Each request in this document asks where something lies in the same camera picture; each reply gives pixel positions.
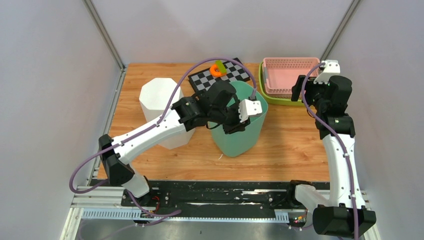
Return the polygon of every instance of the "cable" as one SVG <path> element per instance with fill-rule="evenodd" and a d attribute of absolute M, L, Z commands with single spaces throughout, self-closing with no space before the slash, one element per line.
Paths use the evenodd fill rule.
<path fill-rule="evenodd" d="M 247 73 L 247 75 L 249 75 L 249 77 L 250 77 L 250 79 L 252 80 L 252 82 L 253 82 L 253 91 L 252 91 L 252 94 L 250 95 L 250 97 L 251 98 L 254 98 L 255 96 L 256 96 L 256 92 L 257 92 L 257 86 L 256 86 L 256 80 L 255 80 L 255 77 L 253 76 L 253 74 L 251 73 L 251 71 L 249 71 L 249 69 L 247 68 L 247 67 L 245 67 L 243 64 L 241 64 L 240 62 L 238 62 L 238 61 L 236 61 L 236 60 L 234 60 L 234 59 L 231 59 L 231 58 L 227 58 L 227 57 L 211 57 L 211 58 L 208 58 L 208 59 L 205 59 L 205 60 L 203 60 L 203 61 L 200 61 L 200 62 L 198 62 L 198 63 L 196 63 L 194 66 L 192 66 L 192 67 L 190 67 L 185 73 L 184 73 L 184 75 L 181 77 L 181 79 L 178 81 L 178 83 L 176 84 L 176 87 L 175 87 L 175 89 L 172 91 L 172 94 L 171 94 L 171 96 L 170 96 L 170 98 L 169 98 L 169 100 L 168 100 L 168 103 L 166 104 L 166 107 L 165 107 L 165 110 L 163 111 L 163 113 L 162 113 L 162 115 L 160 116 L 160 118 L 159 118 L 159 120 L 156 122 L 156 124 L 154 124 L 154 125 L 151 125 L 151 126 L 149 126 L 148 128 L 146 128 L 146 129 L 144 129 L 144 130 L 142 130 L 142 131 L 140 131 L 140 132 L 138 132 L 138 133 L 136 133 L 136 134 L 134 134 L 134 135 L 132 135 L 132 136 L 130 136 L 130 137 L 128 137 L 128 138 L 126 138 L 126 139 L 124 139 L 122 142 L 121 142 L 121 144 L 123 145 L 123 144 L 125 144 L 125 143 L 127 143 L 127 142 L 129 142 L 129 141 L 131 141 L 131 140 L 133 140 L 133 139 L 135 139 L 135 138 L 137 138 L 137 137 L 139 137 L 140 135 L 142 135 L 142 134 L 145 134 L 146 132 L 148 132 L 148 131 L 150 131 L 150 130 L 152 130 L 153 128 L 155 128 L 157 125 L 159 125 L 163 120 L 164 120 L 164 118 L 165 118 L 165 116 L 166 116 L 166 114 L 167 114 L 167 111 L 168 111 L 168 109 L 170 108 L 170 106 L 171 106 L 171 103 L 172 103 L 172 100 L 173 100 L 173 98 L 174 98 L 174 95 L 177 93 L 177 90 L 178 90 L 178 87 L 180 87 L 181 86 L 181 84 L 183 83 L 183 81 L 184 81 L 184 79 L 195 69 L 195 68 L 197 68 L 198 66 L 200 66 L 201 64 L 204 64 L 204 63 L 207 63 L 207 62 L 210 62 L 210 61 L 216 61 L 216 60 L 223 60 L 223 61 L 228 61 L 228 62 L 231 62 L 231 63 L 233 63 L 233 64 L 235 64 L 235 65 L 238 65 L 238 66 L 240 66 L 246 73 Z M 110 146 L 110 147 L 108 147 L 108 148 L 106 148 L 106 149 L 103 149 L 103 150 L 101 150 L 101 151 L 99 151 L 99 152 L 97 152 L 96 154 L 94 154 L 94 155 L 92 155 L 92 156 L 90 156 L 89 158 L 87 158 L 87 159 L 85 159 L 84 161 L 82 161 L 82 163 L 80 164 L 80 165 L 78 165 L 76 168 L 75 168 L 75 170 L 73 171 L 73 173 L 71 174 L 71 176 L 70 176 L 70 179 L 69 179 L 69 189 L 73 192 L 73 193 L 75 193 L 75 194 L 85 194 L 85 193 L 88 193 L 88 192 L 90 192 L 90 191 L 92 191 L 92 190 L 94 190 L 95 188 L 97 188 L 97 187 L 99 187 L 99 186 L 101 186 L 101 185 L 103 185 L 103 184 L 105 184 L 108 180 L 107 179 L 104 179 L 104 180 L 102 180 L 102 181 L 100 181 L 99 183 L 97 183 L 96 185 L 94 185 L 94 186 L 92 186 L 91 188 L 89 188 L 89 189 L 86 189 L 86 190 L 82 190 L 82 191 L 79 191 L 79 190 L 76 190 L 75 188 L 74 188 L 74 179 L 75 179 L 75 176 L 77 175 L 77 173 L 78 173 L 78 171 L 84 166 L 84 165 L 86 165 L 89 161 L 91 161 L 92 159 L 94 159 L 94 158 L 96 158 L 96 157 L 98 157 L 98 156 L 100 156 L 100 155 L 102 155 L 102 154 L 104 154 L 104 153 L 106 153 L 106 152 L 108 152 L 108 151 L 110 151 L 110 150 L 112 150 L 112 149 L 114 149 L 114 148 L 116 148 L 116 147 L 118 147 L 120 144 L 119 143 L 117 143 L 117 144 L 115 144 L 115 145 L 112 145 L 112 146 Z"/>
<path fill-rule="evenodd" d="M 134 197 L 134 195 L 130 192 L 130 191 L 128 191 L 127 190 L 127 192 L 128 192 L 128 195 L 129 195 L 129 197 L 131 198 L 131 200 L 134 202 L 134 204 L 143 212 L 143 213 L 145 213 L 145 214 L 148 214 L 148 215 L 150 215 L 150 216 L 152 216 L 152 217 L 164 217 L 164 218 L 167 218 L 167 217 L 172 217 L 172 216 L 175 216 L 175 215 L 178 215 L 178 214 L 180 214 L 181 213 L 181 209 L 178 209 L 178 210 L 176 210 L 176 211 L 173 211 L 172 213 L 169 213 L 169 214 L 156 214 L 156 213 L 151 213 L 151 212 L 149 212 L 149 211 L 147 211 L 146 209 L 144 209 L 144 208 L 142 208 L 142 206 L 140 206 L 140 204 L 136 201 L 136 198 Z"/>
<path fill-rule="evenodd" d="M 215 125 L 215 126 L 213 126 L 211 128 L 209 128 L 208 125 L 206 125 L 206 128 L 209 129 L 209 130 L 212 130 L 212 129 L 216 129 L 219 126 L 221 126 L 221 123 L 219 123 L 219 124 L 217 124 L 217 125 Z"/>
<path fill-rule="evenodd" d="M 307 110 L 307 109 L 306 109 L 306 112 L 307 112 L 307 114 L 309 115 L 309 117 L 314 118 L 314 116 L 312 116 L 312 115 L 308 112 L 308 110 Z"/>
<path fill-rule="evenodd" d="M 354 230 L 353 230 L 353 236 L 354 236 L 354 240 L 358 240 L 359 239 L 359 221 L 358 221 L 358 209 L 357 209 L 357 201 L 356 201 L 356 197 L 355 197 L 355 183 L 354 183 L 354 171 L 352 169 L 352 164 L 351 164 L 351 159 L 349 157 L 349 153 L 348 150 L 346 149 L 345 144 L 343 143 L 342 139 L 340 138 L 340 136 L 337 134 L 337 132 L 332 129 L 332 127 L 330 127 L 325 121 L 323 121 L 320 117 L 318 117 L 313 111 L 312 109 L 309 107 L 308 103 L 306 102 L 306 98 L 305 98 L 305 86 L 306 86 L 306 82 L 308 81 L 309 76 L 319 67 L 325 65 L 324 62 L 315 65 L 306 75 L 306 77 L 303 80 L 302 83 L 302 90 L 300 91 L 302 94 L 302 100 L 303 100 L 303 104 L 305 105 L 307 111 L 320 123 L 322 124 L 326 129 L 328 129 L 330 131 L 330 133 L 332 133 L 334 135 L 334 137 L 337 139 L 338 143 L 341 146 L 341 149 L 343 150 L 344 153 L 344 158 L 346 159 L 346 163 L 347 163 L 347 169 L 349 171 L 349 181 L 350 181 L 350 195 L 351 195 L 351 200 L 352 200 L 352 208 L 353 208 L 353 224 L 354 224 Z"/>
<path fill-rule="evenodd" d="M 156 209 L 154 210 L 154 213 L 157 213 L 158 210 L 159 210 L 159 206 L 161 205 L 161 200 L 159 199 L 158 196 L 154 196 L 151 199 L 156 199 L 157 200 Z"/>
<path fill-rule="evenodd" d="M 289 225 L 289 224 L 287 224 L 287 223 L 283 223 L 283 224 L 284 224 L 286 227 L 288 227 L 288 229 L 294 229 L 294 230 L 296 230 L 296 231 L 308 230 L 308 229 L 312 228 L 312 226 L 314 225 L 313 223 L 311 223 L 310 225 L 305 226 L 305 227 L 297 227 L 297 226 Z"/>

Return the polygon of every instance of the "green plastic bin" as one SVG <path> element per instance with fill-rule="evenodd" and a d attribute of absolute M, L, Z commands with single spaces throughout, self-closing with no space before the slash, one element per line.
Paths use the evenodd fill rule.
<path fill-rule="evenodd" d="M 233 81 L 231 84 L 235 87 L 237 91 L 236 95 L 240 100 L 248 99 L 252 94 L 253 87 L 243 81 Z M 213 140 L 226 156 L 236 157 L 251 149 L 258 141 L 265 116 L 268 112 L 268 103 L 259 92 L 256 92 L 256 99 L 260 101 L 262 106 L 262 115 L 251 117 L 250 124 L 244 131 L 233 134 L 225 134 L 222 126 L 211 130 Z M 209 123 L 209 127 L 211 128 L 215 125 L 215 123 Z"/>

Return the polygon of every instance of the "black and white checkerboard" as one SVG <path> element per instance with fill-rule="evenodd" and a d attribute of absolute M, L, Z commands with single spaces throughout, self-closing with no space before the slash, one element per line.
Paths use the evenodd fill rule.
<path fill-rule="evenodd" d="M 237 62 L 241 63 L 238 58 L 234 58 Z M 188 81 L 191 84 L 191 87 L 197 93 L 200 90 L 208 90 L 212 84 L 217 81 L 243 81 L 247 82 L 250 80 L 249 75 L 243 70 L 239 65 L 235 65 L 232 62 L 226 61 L 223 62 L 226 68 L 226 75 L 221 77 L 214 77 L 211 75 L 211 72 L 208 69 L 193 73 L 188 76 Z"/>

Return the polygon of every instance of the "pink basket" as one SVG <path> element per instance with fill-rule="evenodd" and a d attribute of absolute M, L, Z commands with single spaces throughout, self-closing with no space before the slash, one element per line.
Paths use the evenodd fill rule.
<path fill-rule="evenodd" d="M 312 67 L 319 64 L 316 57 L 266 57 L 263 59 L 265 92 L 270 97 L 291 98 L 292 87 L 299 75 L 306 75 Z M 311 77 L 317 77 L 318 69 Z"/>

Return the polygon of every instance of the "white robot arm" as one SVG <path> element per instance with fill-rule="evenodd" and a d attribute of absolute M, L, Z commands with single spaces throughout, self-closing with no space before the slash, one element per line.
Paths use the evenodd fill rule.
<path fill-rule="evenodd" d="M 234 104 L 227 106 L 230 100 L 234 100 Z M 195 127 L 206 126 L 208 122 L 222 125 L 226 134 L 241 132 L 250 124 L 250 117 L 260 114 L 260 101 L 240 101 L 236 96 L 236 89 L 226 81 L 216 82 L 208 91 L 183 97 L 166 111 L 159 124 L 157 123 L 161 116 L 126 134 L 114 138 L 105 134 L 99 138 L 99 147 L 102 150 L 119 144 L 100 156 L 109 184 L 123 186 L 136 198 L 140 198 L 150 191 L 150 187 L 147 179 L 134 171 L 131 162 L 144 151 L 165 139 Z"/>
<path fill-rule="evenodd" d="M 305 76 L 299 76 L 292 88 L 291 100 L 299 99 L 303 85 L 303 100 L 316 109 L 315 125 L 328 158 L 330 197 L 324 198 L 306 181 L 294 180 L 290 182 L 287 200 L 292 206 L 304 205 L 311 211 L 313 227 L 318 234 L 353 238 L 354 214 L 358 216 L 359 236 L 375 224 L 376 215 L 366 209 L 361 194 L 355 166 L 354 121 L 345 113 L 352 81 L 339 76 L 340 66 L 335 60 L 322 61 L 322 67 L 323 73 L 307 82 Z"/>

